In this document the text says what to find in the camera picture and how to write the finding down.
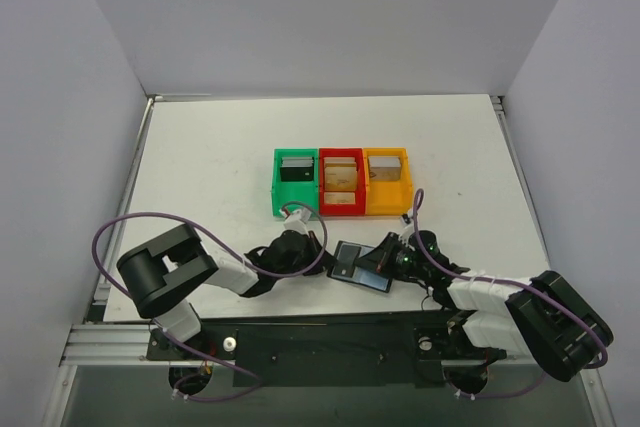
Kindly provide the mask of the dark grey credit card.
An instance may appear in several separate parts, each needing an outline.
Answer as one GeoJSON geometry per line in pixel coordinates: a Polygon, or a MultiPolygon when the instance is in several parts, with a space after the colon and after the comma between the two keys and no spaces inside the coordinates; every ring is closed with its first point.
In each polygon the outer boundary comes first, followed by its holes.
{"type": "Polygon", "coordinates": [[[360,256],[363,247],[360,244],[339,242],[335,252],[335,265],[332,276],[352,278],[355,272],[355,260],[360,256]]]}

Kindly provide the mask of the black leather card holder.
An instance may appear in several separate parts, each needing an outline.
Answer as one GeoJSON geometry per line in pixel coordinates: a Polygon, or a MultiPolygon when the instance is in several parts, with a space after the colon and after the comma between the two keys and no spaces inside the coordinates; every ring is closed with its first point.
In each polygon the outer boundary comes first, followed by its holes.
{"type": "MultiPolygon", "coordinates": [[[[368,246],[368,245],[362,245],[362,244],[360,244],[360,245],[363,247],[363,249],[362,249],[362,251],[361,251],[360,256],[361,256],[361,255],[364,255],[364,254],[367,254],[368,252],[370,252],[370,251],[373,249],[373,247],[368,246]]],[[[357,273],[358,273],[360,270],[364,270],[364,269],[362,269],[362,268],[359,268],[359,267],[356,267],[356,266],[355,266],[355,272],[354,272],[354,275],[353,275],[353,277],[352,277],[352,278],[350,278],[350,279],[348,279],[348,278],[337,278],[337,277],[333,277],[333,276],[332,276],[332,270],[333,270],[333,268],[332,268],[330,271],[327,271],[327,277],[328,277],[328,278],[330,278],[330,279],[332,279],[332,280],[336,280],[336,281],[344,282],[344,283],[349,283],[349,284],[352,284],[352,285],[357,285],[357,286],[360,286],[360,287],[363,287],[363,288],[367,288],[367,287],[364,287],[364,286],[362,286],[362,285],[357,284],[357,283],[356,283],[356,280],[355,280],[355,277],[356,277],[357,273]]]]}

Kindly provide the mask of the blue credit card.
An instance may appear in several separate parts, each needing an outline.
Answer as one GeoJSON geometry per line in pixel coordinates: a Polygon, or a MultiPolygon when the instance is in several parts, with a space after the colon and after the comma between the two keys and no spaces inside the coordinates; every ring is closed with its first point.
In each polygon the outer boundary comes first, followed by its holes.
{"type": "Polygon", "coordinates": [[[366,270],[360,270],[355,280],[357,284],[379,292],[388,292],[392,285],[391,279],[366,270]]]}

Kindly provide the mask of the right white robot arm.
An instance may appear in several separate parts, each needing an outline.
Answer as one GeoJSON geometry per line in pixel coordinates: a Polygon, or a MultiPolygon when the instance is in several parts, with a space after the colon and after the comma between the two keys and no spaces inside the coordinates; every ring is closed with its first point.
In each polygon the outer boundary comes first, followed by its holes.
{"type": "Polygon", "coordinates": [[[608,359],[610,327],[555,271],[521,279],[489,276],[451,262],[426,230],[390,233],[355,264],[429,290],[437,304],[453,311],[448,330],[459,350],[528,356],[563,382],[608,359]]]}

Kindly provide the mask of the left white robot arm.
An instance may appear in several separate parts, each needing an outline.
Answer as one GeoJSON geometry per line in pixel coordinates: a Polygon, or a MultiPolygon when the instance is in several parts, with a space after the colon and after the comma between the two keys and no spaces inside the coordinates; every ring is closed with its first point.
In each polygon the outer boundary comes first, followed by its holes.
{"type": "Polygon", "coordinates": [[[319,275],[336,263],[314,233],[295,230],[284,231],[246,258],[243,262],[209,254],[196,230],[180,224],[123,254],[117,269],[139,316],[158,322],[173,338],[194,347],[206,335],[187,297],[201,285],[254,298],[270,292],[286,274],[319,275]]]}

